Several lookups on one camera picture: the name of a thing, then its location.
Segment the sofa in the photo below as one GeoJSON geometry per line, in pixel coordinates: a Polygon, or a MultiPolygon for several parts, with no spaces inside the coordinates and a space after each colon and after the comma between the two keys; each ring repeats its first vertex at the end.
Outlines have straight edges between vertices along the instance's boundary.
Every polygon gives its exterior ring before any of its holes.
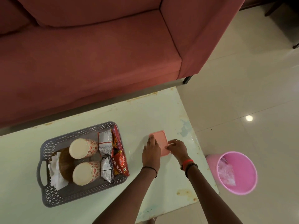
{"type": "Polygon", "coordinates": [[[201,67],[244,0],[0,0],[0,126],[201,67]]]}

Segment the person's left hand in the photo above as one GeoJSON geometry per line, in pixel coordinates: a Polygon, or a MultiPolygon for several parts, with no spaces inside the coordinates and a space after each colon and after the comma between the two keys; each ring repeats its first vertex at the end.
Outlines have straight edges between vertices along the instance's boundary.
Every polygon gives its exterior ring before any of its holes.
{"type": "Polygon", "coordinates": [[[142,164],[144,167],[152,167],[157,172],[160,169],[161,148],[155,137],[151,135],[147,141],[147,145],[143,148],[142,164]]]}

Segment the black thread bracelet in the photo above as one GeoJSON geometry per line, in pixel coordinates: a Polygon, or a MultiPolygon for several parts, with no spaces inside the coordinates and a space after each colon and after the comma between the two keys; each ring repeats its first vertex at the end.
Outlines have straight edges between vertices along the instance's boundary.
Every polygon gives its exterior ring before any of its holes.
{"type": "Polygon", "coordinates": [[[195,163],[189,163],[188,166],[186,166],[186,170],[185,170],[185,175],[186,175],[187,178],[188,178],[188,170],[192,166],[196,166],[198,168],[197,164],[195,164],[195,163]]]}
{"type": "Polygon", "coordinates": [[[158,176],[158,172],[156,171],[155,168],[153,168],[153,167],[147,167],[147,166],[145,166],[145,167],[143,167],[143,168],[150,168],[150,169],[153,169],[153,170],[156,172],[156,177],[158,176]]]}

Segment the sofa armrest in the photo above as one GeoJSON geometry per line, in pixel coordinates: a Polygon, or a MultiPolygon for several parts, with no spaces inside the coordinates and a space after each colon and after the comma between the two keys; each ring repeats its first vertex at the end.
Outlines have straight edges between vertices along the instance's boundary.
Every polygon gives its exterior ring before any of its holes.
{"type": "Polygon", "coordinates": [[[182,58],[178,79],[197,74],[245,0],[163,0],[160,11],[182,58]]]}

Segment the red snack packet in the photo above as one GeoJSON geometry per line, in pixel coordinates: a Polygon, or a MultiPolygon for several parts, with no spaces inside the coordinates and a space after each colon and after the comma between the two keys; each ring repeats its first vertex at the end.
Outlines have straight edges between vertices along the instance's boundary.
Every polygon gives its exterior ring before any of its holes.
{"type": "Polygon", "coordinates": [[[130,176],[129,170],[128,170],[128,164],[127,159],[125,155],[125,151],[123,150],[123,146],[121,144],[121,137],[118,132],[118,128],[115,125],[112,129],[113,133],[113,146],[114,149],[111,153],[111,160],[113,163],[113,166],[119,173],[122,173],[126,176],[130,176]]]}

